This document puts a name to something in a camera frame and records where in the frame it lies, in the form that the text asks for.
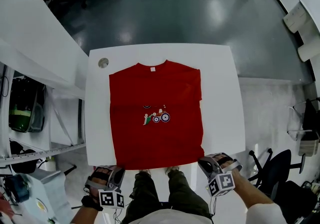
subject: t-shirt sleeve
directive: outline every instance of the t-shirt sleeve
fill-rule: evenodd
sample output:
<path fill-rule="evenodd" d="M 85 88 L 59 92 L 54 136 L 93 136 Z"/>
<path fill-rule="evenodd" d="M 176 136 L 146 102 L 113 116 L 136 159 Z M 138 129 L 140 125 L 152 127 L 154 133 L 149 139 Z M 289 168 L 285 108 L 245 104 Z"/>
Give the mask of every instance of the t-shirt sleeve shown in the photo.
<path fill-rule="evenodd" d="M 245 224 L 286 224 L 276 204 L 256 204 L 248 209 Z"/>

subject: red t-shirt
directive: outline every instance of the red t-shirt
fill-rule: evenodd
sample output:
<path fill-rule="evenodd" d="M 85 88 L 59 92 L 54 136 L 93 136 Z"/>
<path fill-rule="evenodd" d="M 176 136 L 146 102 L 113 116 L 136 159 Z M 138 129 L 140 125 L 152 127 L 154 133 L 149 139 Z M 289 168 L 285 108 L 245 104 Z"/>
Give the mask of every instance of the red t-shirt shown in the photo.
<path fill-rule="evenodd" d="M 200 70 L 166 60 L 109 76 L 110 122 L 118 166 L 142 170 L 203 157 Z"/>

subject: person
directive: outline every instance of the person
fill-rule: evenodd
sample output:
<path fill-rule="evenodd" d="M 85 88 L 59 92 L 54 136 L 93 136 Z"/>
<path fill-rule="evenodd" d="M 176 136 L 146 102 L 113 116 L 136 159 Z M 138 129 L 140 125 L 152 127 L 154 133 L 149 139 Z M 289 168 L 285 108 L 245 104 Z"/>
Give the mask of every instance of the person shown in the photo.
<path fill-rule="evenodd" d="M 215 159 L 223 157 L 225 156 L 217 155 Z M 221 167 L 225 168 L 230 164 L 232 161 L 227 161 Z M 103 168 L 97 171 L 108 173 Z M 141 170 L 135 176 L 133 200 L 126 210 L 122 224 L 212 224 L 208 204 L 189 187 L 183 172 L 179 171 L 178 167 L 170 167 L 166 168 L 166 173 L 169 176 L 169 209 L 164 209 L 159 202 L 149 171 Z M 248 209 L 246 224 L 286 223 L 280 207 L 241 176 L 237 169 L 233 169 L 232 176 L 235 183 L 234 191 Z M 92 181 L 106 184 L 105 180 L 99 178 L 93 178 Z M 90 192 L 93 201 L 99 205 L 98 191 L 91 189 Z M 94 224 L 97 214 L 98 210 L 82 206 L 71 223 Z"/>

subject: hand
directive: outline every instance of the hand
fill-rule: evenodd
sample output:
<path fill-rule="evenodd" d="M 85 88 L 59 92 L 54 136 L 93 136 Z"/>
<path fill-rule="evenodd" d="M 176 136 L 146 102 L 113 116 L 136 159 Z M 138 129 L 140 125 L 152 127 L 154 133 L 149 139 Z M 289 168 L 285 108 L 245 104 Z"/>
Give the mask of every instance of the hand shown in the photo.
<path fill-rule="evenodd" d="M 220 160 L 221 158 L 224 158 L 224 157 L 226 157 L 226 156 L 223 155 L 223 154 L 220 154 L 220 155 L 216 155 L 214 158 L 218 161 L 218 160 Z M 227 162 L 225 162 L 224 164 L 221 165 L 221 168 L 225 168 L 225 167 L 231 165 L 232 163 L 233 163 L 232 161 L 227 161 Z M 232 176 L 233 176 L 234 184 L 237 187 L 237 185 L 241 182 L 243 177 L 241 176 L 241 174 L 240 174 L 240 172 L 239 172 L 239 170 L 237 168 L 234 168 L 232 170 Z"/>
<path fill-rule="evenodd" d="M 97 167 L 95 172 L 97 172 L 97 173 L 101 172 L 101 173 L 104 173 L 104 174 L 111 174 L 111 171 L 109 169 L 102 168 L 102 167 Z M 99 179 L 99 178 L 92 178 L 91 181 L 94 182 L 94 183 L 101 184 L 101 185 L 106 185 L 107 184 L 107 181 Z M 90 194 L 93 196 L 92 197 L 93 201 L 96 204 L 100 205 L 99 201 L 97 200 L 97 198 L 99 198 L 99 191 L 96 188 L 93 188 L 93 187 L 90 187 L 89 190 L 90 190 Z"/>

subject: forearm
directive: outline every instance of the forearm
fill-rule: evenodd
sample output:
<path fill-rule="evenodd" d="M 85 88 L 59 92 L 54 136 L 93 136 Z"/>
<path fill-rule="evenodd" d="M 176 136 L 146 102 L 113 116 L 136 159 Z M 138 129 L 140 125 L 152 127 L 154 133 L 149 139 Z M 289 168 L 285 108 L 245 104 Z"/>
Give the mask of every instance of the forearm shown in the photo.
<path fill-rule="evenodd" d="M 234 182 L 234 191 L 241 197 L 248 209 L 256 204 L 273 204 L 273 201 L 270 198 L 241 175 L 237 176 L 234 179 Z"/>
<path fill-rule="evenodd" d="M 94 224 L 95 219 L 97 217 L 98 211 L 93 208 L 88 208 L 82 206 L 73 220 L 71 221 L 72 224 Z"/>

